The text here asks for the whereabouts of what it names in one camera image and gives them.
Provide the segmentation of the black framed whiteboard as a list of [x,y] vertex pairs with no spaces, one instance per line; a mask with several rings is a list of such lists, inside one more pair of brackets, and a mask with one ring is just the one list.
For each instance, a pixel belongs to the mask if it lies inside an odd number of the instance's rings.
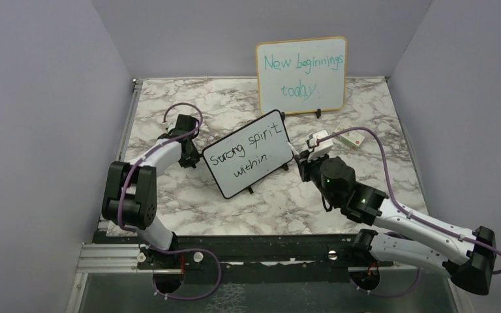
[[222,197],[230,199],[274,171],[288,169],[289,143],[282,113],[272,110],[203,148],[202,157]]

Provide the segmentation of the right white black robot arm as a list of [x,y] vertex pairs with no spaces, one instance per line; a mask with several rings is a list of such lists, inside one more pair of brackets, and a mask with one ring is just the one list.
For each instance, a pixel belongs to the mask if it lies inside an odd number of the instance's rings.
[[327,212],[339,209],[347,219],[394,231],[391,239],[375,231],[359,232],[350,248],[358,265],[372,260],[396,261],[430,269],[476,295],[488,295],[496,261],[495,232],[485,226],[472,230],[424,215],[392,200],[385,192],[359,183],[354,169],[339,157],[309,160],[309,152],[294,156],[299,175],[312,182]]

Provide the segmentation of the black white marker pen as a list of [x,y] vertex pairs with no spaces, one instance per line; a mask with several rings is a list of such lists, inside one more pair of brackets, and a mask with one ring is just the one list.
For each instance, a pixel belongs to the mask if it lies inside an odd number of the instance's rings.
[[295,149],[295,147],[290,142],[286,142],[286,143],[288,144],[289,148],[291,149],[293,157],[299,156],[299,152]]

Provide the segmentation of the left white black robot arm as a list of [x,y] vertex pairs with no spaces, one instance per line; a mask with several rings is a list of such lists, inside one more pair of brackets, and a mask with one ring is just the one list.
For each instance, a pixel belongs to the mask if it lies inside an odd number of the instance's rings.
[[157,177],[175,163],[196,167],[200,153],[192,140],[199,126],[197,118],[181,114],[143,155],[129,162],[114,161],[108,169],[102,217],[155,247],[154,259],[165,268],[178,262],[179,251],[174,246],[175,233],[157,217]]

